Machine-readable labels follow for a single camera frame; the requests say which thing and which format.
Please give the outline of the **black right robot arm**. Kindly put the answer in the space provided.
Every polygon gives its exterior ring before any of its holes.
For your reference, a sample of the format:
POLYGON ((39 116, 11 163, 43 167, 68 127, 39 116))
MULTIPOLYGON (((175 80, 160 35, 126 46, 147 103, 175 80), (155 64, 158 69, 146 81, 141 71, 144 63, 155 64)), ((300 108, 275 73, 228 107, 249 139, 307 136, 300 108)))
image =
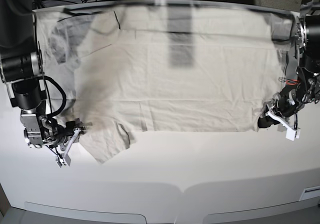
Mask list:
POLYGON ((24 138, 30 148, 68 147, 84 132, 79 120, 62 126, 56 120, 67 95, 45 75, 32 0, 0 0, 0 80, 13 108, 20 108, 24 138))

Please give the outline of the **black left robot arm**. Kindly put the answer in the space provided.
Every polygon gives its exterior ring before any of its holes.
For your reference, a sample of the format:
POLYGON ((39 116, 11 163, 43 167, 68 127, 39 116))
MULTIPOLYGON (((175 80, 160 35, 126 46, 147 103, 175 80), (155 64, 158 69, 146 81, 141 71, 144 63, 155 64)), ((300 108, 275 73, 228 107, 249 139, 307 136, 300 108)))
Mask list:
POLYGON ((284 88, 265 104, 257 125, 260 129, 288 124, 294 116, 292 129, 298 129, 298 112, 309 103, 320 102, 320 3, 302 0, 294 36, 296 79, 285 79, 284 88))

